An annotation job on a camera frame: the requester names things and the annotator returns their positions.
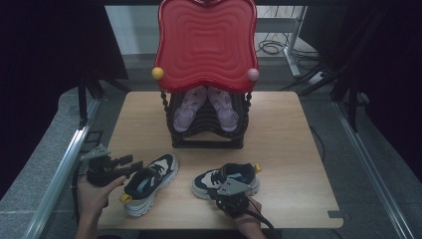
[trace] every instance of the sneaker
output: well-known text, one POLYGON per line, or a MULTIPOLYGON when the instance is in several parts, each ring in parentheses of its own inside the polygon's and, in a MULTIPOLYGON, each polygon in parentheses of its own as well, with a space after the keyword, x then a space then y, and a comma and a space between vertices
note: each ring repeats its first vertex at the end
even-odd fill
POLYGON ((156 192, 174 180, 178 169, 174 155, 164 154, 138 171, 124 188, 126 198, 129 197, 129 200, 123 201, 127 214, 139 217, 148 212, 156 192))
POLYGON ((229 93, 209 87, 208 99, 217 112, 217 118, 223 130, 233 131, 236 129, 239 116, 232 108, 232 100, 229 93))
POLYGON ((227 163, 219 169, 209 170, 195 177, 192 180, 192 192, 201 199, 212 199, 210 191, 218 190, 227 178, 249 185, 251 190, 246 191, 246 194, 250 196, 256 194, 260 188, 260 181, 251 163, 227 163))
POLYGON ((207 89, 197 87, 186 92, 182 106, 174 113, 173 126, 179 132, 187 131, 196 116, 196 112, 207 100, 207 89))

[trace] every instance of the pink shoe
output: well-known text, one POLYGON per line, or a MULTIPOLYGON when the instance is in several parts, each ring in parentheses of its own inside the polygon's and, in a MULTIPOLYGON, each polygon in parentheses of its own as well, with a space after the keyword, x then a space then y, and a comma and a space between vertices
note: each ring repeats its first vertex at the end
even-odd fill
POLYGON ((197 87, 186 92, 182 106, 174 113, 173 126, 179 132, 187 131, 196 113, 207 100, 207 89, 197 87))
POLYGON ((217 118, 223 130, 233 131, 236 129, 239 116, 232 108, 232 100, 229 93, 209 87, 208 99, 217 112, 217 118))

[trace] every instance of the wooden table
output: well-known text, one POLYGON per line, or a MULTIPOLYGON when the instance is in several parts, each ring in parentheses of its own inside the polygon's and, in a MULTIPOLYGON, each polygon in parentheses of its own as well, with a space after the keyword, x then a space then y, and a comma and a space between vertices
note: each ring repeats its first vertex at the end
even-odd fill
POLYGON ((144 165, 173 153, 180 168, 175 180, 159 190, 149 212, 128 216, 118 198, 109 197, 100 229, 233 229, 234 224, 212 200, 196 198, 191 180, 227 162, 260 163, 263 215, 275 228, 338 228, 342 218, 301 103, 295 93, 253 92, 250 122, 242 149, 173 148, 158 92, 129 93, 108 148, 111 156, 133 154, 144 165))

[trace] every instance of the pink ball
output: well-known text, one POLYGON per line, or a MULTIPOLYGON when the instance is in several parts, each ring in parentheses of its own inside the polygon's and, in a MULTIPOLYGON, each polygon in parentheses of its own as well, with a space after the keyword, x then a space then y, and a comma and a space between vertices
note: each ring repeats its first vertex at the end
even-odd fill
POLYGON ((249 69, 248 78, 250 81, 256 82, 259 77, 260 77, 260 72, 258 72, 257 69, 255 68, 249 69))

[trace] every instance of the black and white sneaker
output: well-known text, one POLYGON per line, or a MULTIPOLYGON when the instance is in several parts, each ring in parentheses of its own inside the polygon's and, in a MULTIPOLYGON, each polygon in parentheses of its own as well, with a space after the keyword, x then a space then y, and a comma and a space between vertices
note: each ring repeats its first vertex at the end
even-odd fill
POLYGON ((170 184, 179 169, 172 154, 164 154, 148 167, 138 171, 124 188, 121 196, 127 214, 135 217, 144 215, 154 203, 155 193, 170 184))
POLYGON ((251 163, 227 163, 220 169, 209 170, 195 177, 192 180, 192 192, 201 199, 212 199, 209 192, 218 190, 227 178, 249 185, 251 189, 246 191, 249 196, 256 194, 260 188, 260 181, 251 163))

